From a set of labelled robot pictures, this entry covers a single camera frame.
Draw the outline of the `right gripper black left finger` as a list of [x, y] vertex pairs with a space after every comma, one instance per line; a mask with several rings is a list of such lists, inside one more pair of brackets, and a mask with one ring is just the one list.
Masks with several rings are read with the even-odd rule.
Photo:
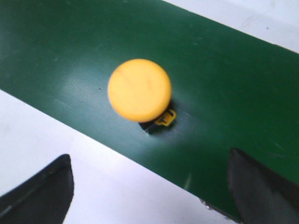
[[74, 195], [71, 158], [57, 157], [41, 171], [0, 197], [2, 224], [61, 224]]

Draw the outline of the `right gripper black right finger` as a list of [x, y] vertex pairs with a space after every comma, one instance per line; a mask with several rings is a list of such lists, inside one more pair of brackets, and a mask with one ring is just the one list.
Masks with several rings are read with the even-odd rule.
[[238, 148], [228, 161], [228, 188], [245, 224], [297, 224], [299, 186]]

